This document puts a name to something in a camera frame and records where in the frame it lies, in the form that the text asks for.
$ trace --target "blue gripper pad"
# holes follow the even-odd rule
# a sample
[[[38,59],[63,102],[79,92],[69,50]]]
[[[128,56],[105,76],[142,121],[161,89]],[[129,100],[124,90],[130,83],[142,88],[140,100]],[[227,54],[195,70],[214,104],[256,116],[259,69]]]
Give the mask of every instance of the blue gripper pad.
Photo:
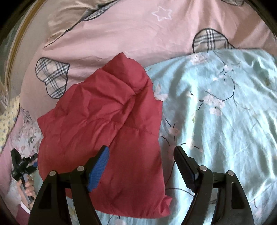
[[[87,189],[89,192],[91,192],[98,186],[98,183],[100,181],[100,178],[102,177],[104,169],[106,168],[109,158],[110,149],[108,147],[105,147],[103,153],[101,154],[101,156],[99,157],[98,161],[96,162],[95,166],[89,174],[89,183],[87,185]]]

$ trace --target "red down jacket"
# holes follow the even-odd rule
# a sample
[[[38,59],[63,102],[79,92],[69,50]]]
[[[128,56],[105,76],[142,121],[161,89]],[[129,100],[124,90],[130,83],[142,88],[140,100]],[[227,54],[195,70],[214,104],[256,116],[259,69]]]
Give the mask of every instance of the red down jacket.
[[[38,119],[44,136],[39,172],[72,171],[109,146],[110,159],[90,193],[96,210],[134,218],[170,214],[158,142],[162,102],[143,67],[120,53],[84,82],[71,86]]]

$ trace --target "human hand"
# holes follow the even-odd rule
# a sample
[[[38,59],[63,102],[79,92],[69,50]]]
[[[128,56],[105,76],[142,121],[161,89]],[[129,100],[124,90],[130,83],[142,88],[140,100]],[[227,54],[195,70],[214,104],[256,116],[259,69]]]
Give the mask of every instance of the human hand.
[[[27,207],[29,208],[30,210],[32,210],[33,208],[33,205],[34,205],[34,202],[31,202],[30,205],[28,205],[28,202],[27,202],[27,199],[21,189],[21,185],[22,185],[22,181],[19,180],[17,183],[17,189],[18,189],[18,193],[20,194],[21,196],[21,201],[22,203]],[[34,199],[36,199],[37,195],[35,193],[35,188],[34,188],[34,180],[31,178],[31,176],[28,175],[28,181],[25,183],[25,187],[26,187],[26,190],[25,190],[25,193],[27,196],[32,196]]]

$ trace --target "plaid fabric applique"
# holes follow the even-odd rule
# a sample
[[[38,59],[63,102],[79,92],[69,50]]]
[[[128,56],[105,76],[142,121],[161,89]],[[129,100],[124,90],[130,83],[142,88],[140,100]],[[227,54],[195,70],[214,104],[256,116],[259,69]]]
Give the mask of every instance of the plaid fabric applique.
[[[36,65],[37,78],[45,83],[46,91],[51,98],[59,99],[66,90],[67,73],[70,64],[49,58],[40,58]]]
[[[226,2],[230,5],[234,5],[234,6],[242,6],[244,1],[243,0],[222,0],[223,2]]]
[[[110,7],[112,7],[114,4],[118,3],[120,0],[115,0],[102,8],[96,10],[93,14],[89,15],[87,18],[85,18],[83,21],[88,21],[97,18],[98,16],[102,15],[104,12],[106,12]]]
[[[193,53],[196,53],[213,49],[232,49],[235,47],[229,43],[222,33],[211,28],[206,28],[195,35],[192,48]]]

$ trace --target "beige fabric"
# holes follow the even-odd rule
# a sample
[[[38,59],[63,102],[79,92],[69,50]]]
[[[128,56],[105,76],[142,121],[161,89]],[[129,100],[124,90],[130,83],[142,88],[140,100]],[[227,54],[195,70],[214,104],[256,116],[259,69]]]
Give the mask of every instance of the beige fabric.
[[[50,38],[45,46],[53,43],[72,28],[88,9],[96,10],[100,5],[114,0],[60,0],[57,9],[49,16]]]

